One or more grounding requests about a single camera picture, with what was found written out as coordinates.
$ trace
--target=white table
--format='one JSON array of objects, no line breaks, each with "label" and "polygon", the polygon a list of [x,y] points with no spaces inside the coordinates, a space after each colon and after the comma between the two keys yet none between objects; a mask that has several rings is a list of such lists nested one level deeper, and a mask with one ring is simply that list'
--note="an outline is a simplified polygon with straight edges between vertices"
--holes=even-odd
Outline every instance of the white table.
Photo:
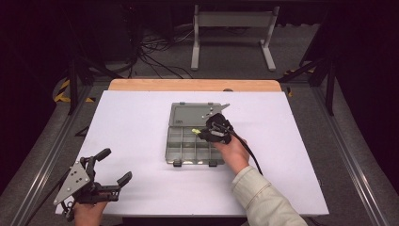
[{"label": "white table", "polygon": [[173,168],[165,161],[172,103],[229,103],[223,111],[257,157],[264,176],[302,216],[328,214],[311,161],[283,92],[105,91],[78,157],[110,148],[96,164],[96,182],[133,179],[105,214],[124,217],[238,217],[226,165]]}]

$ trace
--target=small metal part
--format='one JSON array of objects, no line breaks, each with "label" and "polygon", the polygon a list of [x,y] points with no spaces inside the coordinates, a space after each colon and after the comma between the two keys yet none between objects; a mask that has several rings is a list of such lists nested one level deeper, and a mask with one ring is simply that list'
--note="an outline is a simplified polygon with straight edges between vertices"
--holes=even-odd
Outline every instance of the small metal part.
[{"label": "small metal part", "polygon": [[212,117],[213,115],[217,113],[222,113],[222,110],[225,109],[226,107],[230,106],[230,104],[225,104],[225,105],[214,105],[213,107],[209,108],[209,113],[202,116],[203,119],[208,119]]},{"label": "small metal part", "polygon": [[218,137],[224,137],[225,135],[223,133],[217,132],[217,131],[211,131],[212,135],[218,136]]},{"label": "small metal part", "polygon": [[[72,173],[68,174],[68,177],[64,181],[64,185],[59,189],[59,192],[56,195],[56,199],[54,201],[54,205],[60,204],[68,197],[70,197],[71,194],[89,183],[90,180],[88,178],[88,174],[86,173],[85,169],[83,169],[82,164],[80,164],[80,162],[77,163],[79,164],[72,165]],[[76,183],[79,178],[87,179],[85,180],[85,182],[80,181],[79,183]]]},{"label": "small metal part", "polygon": [[193,132],[195,135],[200,134],[200,130],[199,129],[192,129],[191,132]]},{"label": "small metal part", "polygon": [[178,159],[178,160],[174,160],[173,161],[173,167],[181,167],[182,166],[182,160]]},{"label": "small metal part", "polygon": [[216,160],[209,160],[209,167],[217,167],[217,161]]}]

